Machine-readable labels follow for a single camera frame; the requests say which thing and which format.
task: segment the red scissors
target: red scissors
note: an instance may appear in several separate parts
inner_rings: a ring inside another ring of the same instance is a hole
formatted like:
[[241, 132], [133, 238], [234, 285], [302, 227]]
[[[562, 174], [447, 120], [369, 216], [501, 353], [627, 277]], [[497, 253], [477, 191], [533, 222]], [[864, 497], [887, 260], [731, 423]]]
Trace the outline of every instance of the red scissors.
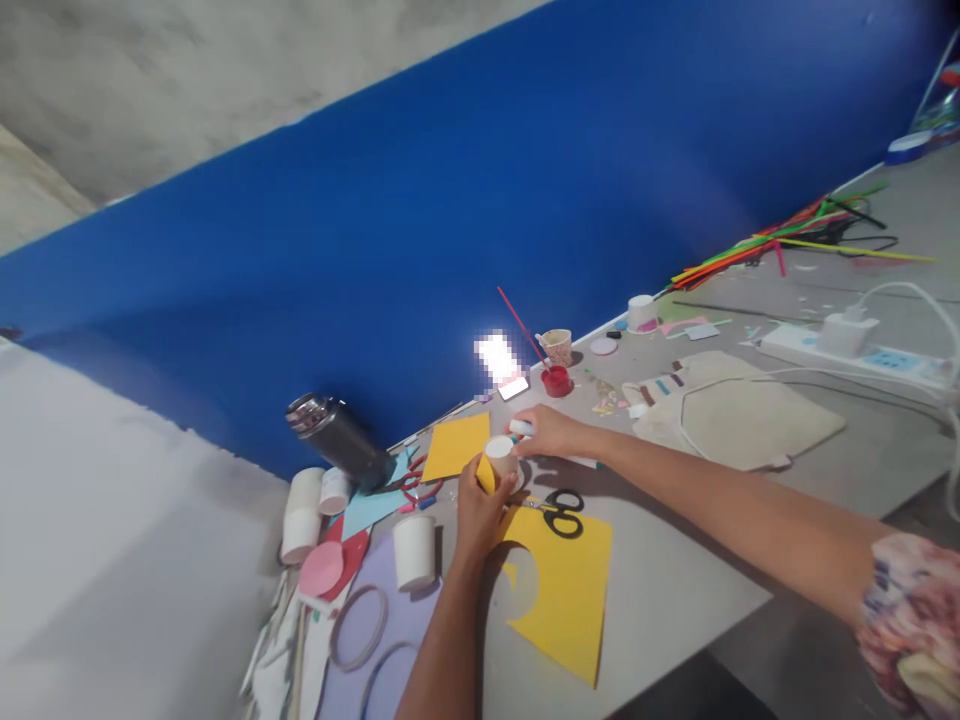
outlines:
[[375, 491], [374, 494], [379, 495], [380, 493], [393, 492], [394, 490], [400, 490], [403, 493], [403, 496], [407, 500], [412, 502], [414, 505], [416, 505], [417, 503], [423, 502], [427, 498], [432, 498], [434, 495], [440, 492], [440, 486], [443, 485], [442, 482], [434, 483], [434, 488], [428, 494], [422, 497], [418, 498], [410, 494], [410, 492], [414, 488], [420, 485], [420, 478], [423, 477], [423, 470], [417, 470], [417, 468], [420, 467], [420, 465], [422, 465], [423, 461], [426, 459], [427, 459], [426, 455], [421, 455], [420, 457], [418, 457], [416, 460], [410, 463], [410, 466], [407, 468], [407, 472], [403, 477], [401, 477], [399, 480], [395, 480], [389, 485], [383, 486], [379, 490]]

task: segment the white power strip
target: white power strip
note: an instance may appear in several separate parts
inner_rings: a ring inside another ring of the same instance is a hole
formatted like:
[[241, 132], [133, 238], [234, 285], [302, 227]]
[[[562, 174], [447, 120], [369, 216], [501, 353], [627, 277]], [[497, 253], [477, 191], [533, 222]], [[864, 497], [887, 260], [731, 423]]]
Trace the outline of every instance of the white power strip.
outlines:
[[942, 358], [927, 357], [916, 353], [897, 350], [868, 343], [864, 354], [857, 358], [843, 358], [817, 350], [820, 333], [816, 330], [793, 325], [781, 325], [769, 335], [760, 339], [757, 346], [764, 355], [786, 360], [794, 365], [877, 375], [896, 380], [884, 386], [884, 390], [894, 392], [911, 400], [929, 402], [929, 396], [920, 390], [914, 390], [909, 382], [942, 393], [950, 364]]

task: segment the blue wall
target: blue wall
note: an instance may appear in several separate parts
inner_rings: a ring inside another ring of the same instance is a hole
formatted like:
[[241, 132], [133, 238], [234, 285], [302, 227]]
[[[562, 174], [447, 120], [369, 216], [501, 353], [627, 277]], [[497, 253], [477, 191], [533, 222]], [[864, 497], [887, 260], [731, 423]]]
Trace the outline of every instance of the blue wall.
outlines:
[[486, 387], [498, 284], [579, 335], [877, 162], [947, 7], [557, 0], [3, 258], [0, 325], [289, 478], [305, 391], [388, 444]]

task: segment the person's right hand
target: person's right hand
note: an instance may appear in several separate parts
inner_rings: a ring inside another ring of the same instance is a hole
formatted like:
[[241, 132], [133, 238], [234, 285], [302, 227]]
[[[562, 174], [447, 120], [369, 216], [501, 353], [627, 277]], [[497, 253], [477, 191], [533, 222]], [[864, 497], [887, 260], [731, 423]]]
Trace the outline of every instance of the person's right hand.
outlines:
[[536, 435], [513, 446], [513, 452], [519, 457], [525, 455], [583, 455], [589, 425], [567, 417], [546, 405], [536, 405], [521, 410], [513, 416], [514, 420], [524, 420], [536, 431]]

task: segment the black scissors handle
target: black scissors handle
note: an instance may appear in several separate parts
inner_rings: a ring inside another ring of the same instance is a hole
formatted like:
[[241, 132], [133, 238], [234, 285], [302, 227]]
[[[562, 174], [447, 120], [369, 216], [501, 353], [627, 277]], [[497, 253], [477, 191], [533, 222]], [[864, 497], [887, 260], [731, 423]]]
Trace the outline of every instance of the black scissors handle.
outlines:
[[[566, 495], [572, 497], [573, 502], [565, 500]], [[551, 506], [542, 508], [543, 520], [556, 535], [567, 540], [575, 540], [583, 535], [583, 523], [580, 518], [571, 514], [580, 512], [584, 508], [580, 493], [575, 490], [554, 490], [547, 495], [543, 504]]]

